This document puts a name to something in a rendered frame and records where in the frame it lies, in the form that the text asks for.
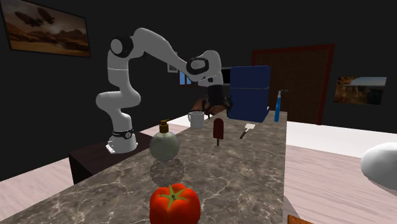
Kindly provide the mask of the small landscape wall picture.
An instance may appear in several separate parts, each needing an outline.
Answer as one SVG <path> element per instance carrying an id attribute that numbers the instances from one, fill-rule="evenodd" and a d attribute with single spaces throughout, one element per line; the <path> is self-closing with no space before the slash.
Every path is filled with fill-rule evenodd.
<path id="1" fill-rule="evenodd" d="M 386 77 L 340 76 L 333 102 L 380 106 Z"/>

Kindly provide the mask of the small grey wall picture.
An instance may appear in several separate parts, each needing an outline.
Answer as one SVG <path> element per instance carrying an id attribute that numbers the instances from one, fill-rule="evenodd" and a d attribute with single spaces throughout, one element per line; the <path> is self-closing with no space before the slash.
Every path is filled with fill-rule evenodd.
<path id="1" fill-rule="evenodd" d="M 167 57 L 167 72 L 168 73 L 178 73 L 178 68 L 176 65 L 178 64 L 178 53 L 173 52 L 172 55 Z"/>

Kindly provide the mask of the brown door with red frame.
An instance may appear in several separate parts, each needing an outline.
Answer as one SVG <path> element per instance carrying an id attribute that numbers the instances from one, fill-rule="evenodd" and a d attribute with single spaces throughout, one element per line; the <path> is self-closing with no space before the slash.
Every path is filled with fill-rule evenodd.
<path id="1" fill-rule="evenodd" d="M 320 125 L 334 49 L 334 44 L 325 44 L 252 51 L 253 66 L 271 68 L 271 110 L 284 89 L 281 111 L 288 113 L 288 121 Z"/>

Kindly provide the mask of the blue window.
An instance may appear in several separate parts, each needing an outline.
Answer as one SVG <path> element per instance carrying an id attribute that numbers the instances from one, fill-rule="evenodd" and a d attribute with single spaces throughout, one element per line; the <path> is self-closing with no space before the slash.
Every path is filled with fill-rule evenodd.
<path id="1" fill-rule="evenodd" d="M 190 86 L 192 84 L 191 80 L 182 71 L 179 72 L 179 84 L 181 86 Z"/>

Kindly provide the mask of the large brown landscape wall picture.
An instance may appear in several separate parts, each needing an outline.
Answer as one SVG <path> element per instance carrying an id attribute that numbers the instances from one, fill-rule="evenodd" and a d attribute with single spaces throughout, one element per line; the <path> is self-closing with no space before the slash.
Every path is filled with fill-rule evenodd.
<path id="1" fill-rule="evenodd" d="M 11 50 L 90 57 L 86 19 L 27 0 L 0 0 Z"/>

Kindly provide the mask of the orange-brown block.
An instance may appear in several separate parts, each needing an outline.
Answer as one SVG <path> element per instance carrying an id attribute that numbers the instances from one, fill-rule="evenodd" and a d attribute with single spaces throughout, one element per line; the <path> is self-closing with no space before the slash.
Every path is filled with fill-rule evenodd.
<path id="1" fill-rule="evenodd" d="M 313 223 L 289 214 L 288 224 L 313 224 Z"/>

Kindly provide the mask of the dark red ice lolly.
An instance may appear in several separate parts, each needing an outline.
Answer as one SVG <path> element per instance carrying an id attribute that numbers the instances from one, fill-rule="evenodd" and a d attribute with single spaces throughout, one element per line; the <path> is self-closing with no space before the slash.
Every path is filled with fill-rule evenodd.
<path id="1" fill-rule="evenodd" d="M 224 122 L 221 118 L 216 118 L 213 122 L 213 138 L 216 139 L 217 146 L 219 146 L 219 140 L 223 139 L 224 134 Z"/>

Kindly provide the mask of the dark robot stand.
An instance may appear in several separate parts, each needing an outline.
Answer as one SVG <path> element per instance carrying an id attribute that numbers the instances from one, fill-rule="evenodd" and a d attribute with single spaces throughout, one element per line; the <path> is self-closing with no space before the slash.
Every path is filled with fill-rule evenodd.
<path id="1" fill-rule="evenodd" d="M 146 150 L 149 148 L 151 138 L 147 134 L 137 132 L 136 139 L 138 146 L 134 151 L 128 153 L 110 154 L 105 142 L 69 151 L 67 154 L 73 183 L 77 184 L 108 167 Z"/>

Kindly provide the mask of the dark blue box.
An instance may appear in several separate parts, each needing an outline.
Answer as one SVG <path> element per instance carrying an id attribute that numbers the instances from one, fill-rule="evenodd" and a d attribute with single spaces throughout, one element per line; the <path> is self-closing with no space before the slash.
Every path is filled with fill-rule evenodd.
<path id="1" fill-rule="evenodd" d="M 261 123 L 268 115 L 269 66 L 238 66 L 230 68 L 230 110 L 234 120 Z"/>

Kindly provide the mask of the blue pen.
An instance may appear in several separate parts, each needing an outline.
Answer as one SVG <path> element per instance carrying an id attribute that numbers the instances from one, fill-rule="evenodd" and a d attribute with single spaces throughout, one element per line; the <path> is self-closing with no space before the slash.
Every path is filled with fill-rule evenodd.
<path id="1" fill-rule="evenodd" d="M 277 95 L 277 103 L 275 106 L 274 122 L 279 121 L 279 115 L 280 115 L 280 109 L 281 109 L 281 93 L 282 93 L 282 90 L 279 90 L 278 95 Z"/>

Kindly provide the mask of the white rounded object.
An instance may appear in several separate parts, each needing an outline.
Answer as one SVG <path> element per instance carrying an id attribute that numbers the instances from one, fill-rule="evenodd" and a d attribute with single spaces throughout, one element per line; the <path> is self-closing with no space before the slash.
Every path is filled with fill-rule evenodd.
<path id="1" fill-rule="evenodd" d="M 397 197 L 397 143 L 382 143 L 361 158 L 361 172 L 379 188 Z"/>

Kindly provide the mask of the red tomato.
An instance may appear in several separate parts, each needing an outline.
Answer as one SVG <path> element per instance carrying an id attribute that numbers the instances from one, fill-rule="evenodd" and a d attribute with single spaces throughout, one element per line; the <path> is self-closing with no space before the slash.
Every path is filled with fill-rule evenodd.
<path id="1" fill-rule="evenodd" d="M 150 224 L 197 224 L 200 201 L 181 183 L 157 188 L 150 198 Z"/>

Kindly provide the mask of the round glass soap dispenser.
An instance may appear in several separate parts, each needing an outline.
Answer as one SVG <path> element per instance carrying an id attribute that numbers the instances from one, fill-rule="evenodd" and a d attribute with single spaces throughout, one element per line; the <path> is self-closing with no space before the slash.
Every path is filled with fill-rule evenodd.
<path id="1" fill-rule="evenodd" d="M 159 161 L 172 160 L 179 153 L 179 139 L 169 130 L 168 121 L 169 119 L 160 121 L 159 132 L 150 141 L 150 153 Z"/>

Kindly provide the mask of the white mug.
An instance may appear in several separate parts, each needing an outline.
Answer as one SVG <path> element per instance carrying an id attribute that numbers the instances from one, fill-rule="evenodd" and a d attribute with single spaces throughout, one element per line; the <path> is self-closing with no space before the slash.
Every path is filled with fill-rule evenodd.
<path id="1" fill-rule="evenodd" d="M 200 129 L 204 127 L 204 112 L 191 111 L 188 113 L 188 120 L 191 128 Z"/>

